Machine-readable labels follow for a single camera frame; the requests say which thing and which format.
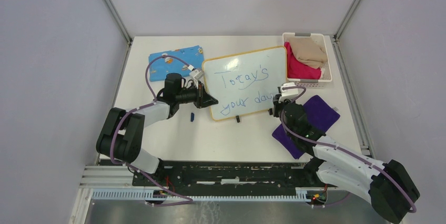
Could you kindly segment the yellow framed whiteboard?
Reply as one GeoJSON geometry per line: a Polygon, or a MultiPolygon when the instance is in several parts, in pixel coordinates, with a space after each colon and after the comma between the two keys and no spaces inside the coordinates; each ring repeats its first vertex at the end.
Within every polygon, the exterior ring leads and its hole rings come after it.
{"type": "Polygon", "coordinates": [[[206,91],[218,100],[210,106],[214,121],[272,108],[278,87],[287,80],[284,46],[204,60],[206,91]]]}

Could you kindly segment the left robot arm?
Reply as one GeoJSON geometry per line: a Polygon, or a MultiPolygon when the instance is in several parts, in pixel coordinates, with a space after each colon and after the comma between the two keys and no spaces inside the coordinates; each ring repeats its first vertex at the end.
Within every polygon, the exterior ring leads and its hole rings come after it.
{"type": "Polygon", "coordinates": [[[145,172],[145,179],[153,186],[165,180],[165,171],[158,166],[162,160],[143,150],[144,129],[175,115],[181,104],[192,103],[196,108],[207,108],[219,101],[207,93],[199,76],[191,75],[186,86],[178,73],[167,74],[164,87],[152,103],[131,110],[112,108],[99,134],[96,151],[115,164],[126,164],[145,172]]]}

